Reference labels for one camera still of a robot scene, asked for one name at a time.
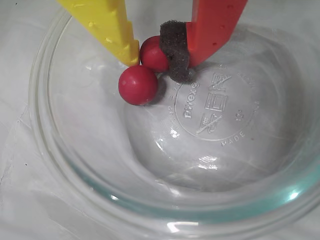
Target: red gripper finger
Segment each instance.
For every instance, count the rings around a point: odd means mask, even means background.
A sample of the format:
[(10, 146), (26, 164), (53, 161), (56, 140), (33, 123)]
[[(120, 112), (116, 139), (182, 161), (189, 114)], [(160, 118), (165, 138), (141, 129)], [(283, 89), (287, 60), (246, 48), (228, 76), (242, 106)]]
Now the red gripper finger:
[(248, 0), (193, 0), (186, 23), (189, 66), (209, 58), (230, 39)]

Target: embossed symbol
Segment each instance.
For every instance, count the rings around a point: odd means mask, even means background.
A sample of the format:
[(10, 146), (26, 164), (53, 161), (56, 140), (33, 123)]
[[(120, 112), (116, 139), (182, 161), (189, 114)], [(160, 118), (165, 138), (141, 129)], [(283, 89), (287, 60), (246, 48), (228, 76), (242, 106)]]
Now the embossed symbol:
[(208, 97), (205, 102), (205, 109), (223, 112), (227, 103), (228, 96), (216, 93), (208, 93)]
[(226, 89), (224, 88), (225, 81), (231, 79), (232, 76), (230, 75), (223, 75), (214, 73), (211, 81), (211, 86), (209, 86), (209, 90), (215, 90), (215, 91), (222, 91), (225, 92)]
[(192, 87), (193, 89), (197, 89), (199, 86), (200, 86), (200, 84), (199, 84), (198, 82), (196, 82), (196, 81), (194, 81), (194, 82), (191, 83), (191, 87)]
[(221, 119), (222, 119), (222, 116), (217, 117), (214, 113), (212, 113), (211, 117), (208, 118), (204, 113), (201, 118), (200, 128), (195, 133), (200, 134), (204, 130), (207, 130), (209, 134), (213, 133), (217, 128), (218, 121)]
[(235, 120), (236, 121), (242, 121), (245, 118), (245, 115), (242, 113), (242, 110), (238, 110), (238, 112), (235, 114)]

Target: white fabric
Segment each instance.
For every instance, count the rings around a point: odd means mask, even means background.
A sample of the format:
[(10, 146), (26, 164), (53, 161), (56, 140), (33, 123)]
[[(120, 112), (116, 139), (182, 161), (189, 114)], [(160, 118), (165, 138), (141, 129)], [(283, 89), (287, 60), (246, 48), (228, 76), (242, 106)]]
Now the white fabric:
[[(51, 177), (32, 134), (30, 70), (59, 5), (54, 0), (0, 1), (0, 239), (106, 240), (107, 226)], [(316, 240), (320, 207), (259, 240)]]

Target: red ball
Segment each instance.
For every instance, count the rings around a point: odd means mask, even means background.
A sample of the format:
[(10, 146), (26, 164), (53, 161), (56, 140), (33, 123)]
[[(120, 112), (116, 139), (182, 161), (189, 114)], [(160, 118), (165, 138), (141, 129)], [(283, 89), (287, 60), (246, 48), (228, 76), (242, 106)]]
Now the red ball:
[(144, 105), (156, 96), (158, 79), (146, 66), (131, 66), (121, 74), (118, 88), (121, 97), (127, 103)]
[(160, 36), (153, 36), (145, 40), (140, 49), (140, 59), (142, 65), (156, 73), (163, 73), (169, 70), (169, 62), (159, 44)]

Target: glass bowl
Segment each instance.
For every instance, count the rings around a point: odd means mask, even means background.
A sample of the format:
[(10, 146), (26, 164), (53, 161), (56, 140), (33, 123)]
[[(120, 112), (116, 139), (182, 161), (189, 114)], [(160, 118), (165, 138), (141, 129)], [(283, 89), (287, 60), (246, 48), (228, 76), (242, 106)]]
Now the glass bowl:
[[(126, 5), (140, 43), (192, 9), (191, 0)], [(97, 219), (134, 239), (239, 240), (301, 217), (320, 196), (318, 9), (249, 1), (192, 82), (159, 74), (145, 106), (122, 100), (126, 66), (61, 10), (29, 89), (43, 158)]]

